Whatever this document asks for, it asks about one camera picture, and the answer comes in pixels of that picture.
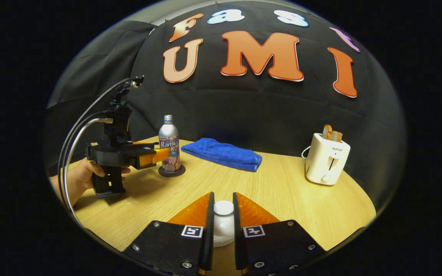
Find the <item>orange letter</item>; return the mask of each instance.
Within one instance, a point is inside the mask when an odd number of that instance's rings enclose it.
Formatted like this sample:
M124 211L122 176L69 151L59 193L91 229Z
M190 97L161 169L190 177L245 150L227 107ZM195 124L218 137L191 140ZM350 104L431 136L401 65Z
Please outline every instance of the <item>orange letter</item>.
M173 27L175 28L173 32L173 36L170 38L169 42L172 42L176 40L177 38L183 37L184 35L189 33L189 30L186 30L185 28L189 27L192 28L195 25L195 19L199 19L203 17L204 15L202 13L198 13L192 17L189 17L185 19L184 21L180 21L179 23L175 24Z
M163 63L163 77L167 82L183 82L188 79L195 71L197 65L197 50L202 43L202 38L194 39L185 44L187 49L187 62L185 68L181 71L175 70L175 58L180 50L179 46L166 50L163 53L165 63Z
M242 54L250 65L253 73L260 75L269 59L274 56L274 65L269 68L269 75L276 79L300 82L304 75L298 67L296 43L298 37L287 33L273 33L264 45L258 42L246 31L229 31L222 38L228 40L228 60L221 68L225 76L242 76L247 68L242 65Z
M354 88L354 78L352 74L352 58L338 49L328 47L328 51L333 54L337 64L337 80L333 83L335 91L351 98L358 96L358 91Z

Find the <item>letter m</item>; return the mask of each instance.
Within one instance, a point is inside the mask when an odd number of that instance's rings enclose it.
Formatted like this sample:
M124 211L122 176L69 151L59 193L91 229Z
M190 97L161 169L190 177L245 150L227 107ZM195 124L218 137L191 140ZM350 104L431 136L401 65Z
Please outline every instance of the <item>letter m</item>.
M269 75L276 79L300 82L304 75L299 70L296 43L300 39L287 33L273 33L260 45L246 31L229 31L222 38L228 40L228 60L221 68L225 76L242 76L247 68L242 65L242 55L256 75L260 75L271 57L274 65L269 68Z

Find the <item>human hand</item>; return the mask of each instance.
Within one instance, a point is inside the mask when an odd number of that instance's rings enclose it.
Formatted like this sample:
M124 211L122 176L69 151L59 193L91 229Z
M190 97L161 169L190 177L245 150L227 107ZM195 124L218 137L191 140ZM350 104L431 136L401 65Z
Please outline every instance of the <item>human hand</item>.
M130 166L123 166L121 169L121 173L130 173ZM93 188L93 180L91 176L94 174L104 177L105 172L103 169L97 165L93 161L88 161L85 157L81 160L81 162L72 170L69 171L72 173L73 179L75 179L75 184L77 187L80 187L83 190L88 190Z

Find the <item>coaster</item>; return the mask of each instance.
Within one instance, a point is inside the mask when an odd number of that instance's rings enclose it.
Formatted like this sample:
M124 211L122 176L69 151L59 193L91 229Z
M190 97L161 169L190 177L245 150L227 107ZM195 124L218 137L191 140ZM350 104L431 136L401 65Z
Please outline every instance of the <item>coaster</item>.
M166 172L163 167L159 167L158 173L160 173L161 176L165 176L165 177L175 177L175 176L183 175L185 173L185 167L183 165L180 165L180 170L178 170L174 173L173 172L172 173Z

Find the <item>gray cable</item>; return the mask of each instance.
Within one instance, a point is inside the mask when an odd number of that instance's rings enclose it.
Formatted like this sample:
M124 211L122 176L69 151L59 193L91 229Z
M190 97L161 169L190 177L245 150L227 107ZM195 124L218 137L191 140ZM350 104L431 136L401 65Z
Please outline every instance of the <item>gray cable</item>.
M76 216L76 214L74 213L74 209L71 205L71 203L69 202L69 194L67 191L67 173L68 173L68 167L69 164L71 163L71 158L73 156L73 152L74 152L74 148L76 147L79 138L81 137L81 135L83 134L83 132L85 131L86 128L88 128L91 124L94 123L105 123L105 124L112 124L114 122L114 119L112 118L97 118L97 119L92 119L89 122L86 123L86 125L84 127L81 128L81 130L79 131L79 133L77 134L76 138L74 139L74 142L69 150L69 155L68 158L66 160L66 163L64 164L64 192L66 194L66 200L67 200L67 204L69 209L71 210L71 213L73 214L74 218L76 219L76 222L83 227L83 225L81 224L81 222L79 222L78 217Z
M84 113L79 117L79 119L75 122L75 124L73 125L73 127L71 128L71 130L69 131L68 135L66 136L66 139L64 140L64 144L63 144L63 148L61 148L61 153L59 154L59 159L58 159L58 183L59 183L59 192L61 197L63 197L63 192L61 190L61 177L60 177L60 168L61 165L63 164L63 162L65 161L65 154L66 154L66 150L68 148L67 145L67 140L72 136L72 134L74 133L74 129L77 128L80 124L81 124L81 120L83 120L83 117L91 110L91 108L93 108L93 106L95 106L105 95L107 95L110 91L114 90L116 87L118 87L120 84L128 81L128 80L133 80L132 78L128 77L127 79L121 80L119 82L117 82L116 84L114 84L112 87L110 87L109 89L107 89L107 91L105 91L102 95L100 95L100 97L98 97L98 99L96 99L85 111Z

